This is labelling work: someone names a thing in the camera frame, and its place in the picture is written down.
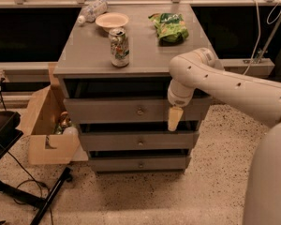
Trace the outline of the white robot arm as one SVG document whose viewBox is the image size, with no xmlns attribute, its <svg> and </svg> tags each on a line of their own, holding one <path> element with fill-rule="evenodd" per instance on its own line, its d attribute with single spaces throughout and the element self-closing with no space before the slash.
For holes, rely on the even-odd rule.
<svg viewBox="0 0 281 225">
<path fill-rule="evenodd" d="M 251 162 L 243 225 L 281 225 L 281 82 L 216 69 L 214 63 L 206 48 L 170 60 L 168 130 L 177 128 L 196 89 L 269 127 Z"/>
</svg>

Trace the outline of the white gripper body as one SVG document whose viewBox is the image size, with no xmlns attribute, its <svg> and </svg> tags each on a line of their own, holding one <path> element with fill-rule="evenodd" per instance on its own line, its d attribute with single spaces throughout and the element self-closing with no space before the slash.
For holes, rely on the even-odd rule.
<svg viewBox="0 0 281 225">
<path fill-rule="evenodd" d="M 194 94 L 194 88 L 186 87 L 175 80 L 170 81 L 168 101 L 172 106 L 186 107 Z"/>
</svg>

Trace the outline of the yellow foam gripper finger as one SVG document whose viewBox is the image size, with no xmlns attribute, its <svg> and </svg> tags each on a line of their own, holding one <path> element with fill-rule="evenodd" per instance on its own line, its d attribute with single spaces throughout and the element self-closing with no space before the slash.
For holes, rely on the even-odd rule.
<svg viewBox="0 0 281 225">
<path fill-rule="evenodd" d="M 168 130 L 175 131 L 182 118 L 184 111 L 180 107 L 172 106 L 169 108 Z"/>
</svg>

